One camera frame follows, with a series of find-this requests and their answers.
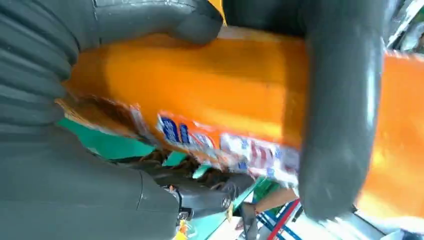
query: green surface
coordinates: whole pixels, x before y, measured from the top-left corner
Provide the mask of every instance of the green surface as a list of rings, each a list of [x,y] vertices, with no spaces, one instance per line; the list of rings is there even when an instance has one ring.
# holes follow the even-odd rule
[[[76,134],[81,143],[88,149],[99,154],[105,159],[120,159],[134,156],[144,156],[149,154],[154,148],[143,144],[137,140],[114,136],[102,133],[97,130],[86,128],[78,123],[63,119],[61,126],[71,130]],[[167,166],[177,165],[185,157],[184,153],[173,152],[165,162]],[[208,166],[201,166],[194,174],[195,178],[200,177]],[[254,186],[245,191],[234,201],[234,207],[237,208],[240,203],[253,191]],[[195,219],[191,221],[197,235],[192,240],[205,240],[210,236],[226,219],[225,213],[217,213],[211,216]]]

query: snack package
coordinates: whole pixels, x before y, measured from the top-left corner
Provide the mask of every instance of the snack package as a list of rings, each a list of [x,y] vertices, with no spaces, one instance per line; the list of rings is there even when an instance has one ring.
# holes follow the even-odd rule
[[[150,35],[82,53],[58,102],[87,127],[295,186],[308,62],[301,39],[242,28],[223,28],[204,46]],[[376,216],[424,216],[424,188],[411,184],[424,181],[424,58],[387,51],[384,62],[357,204]]]

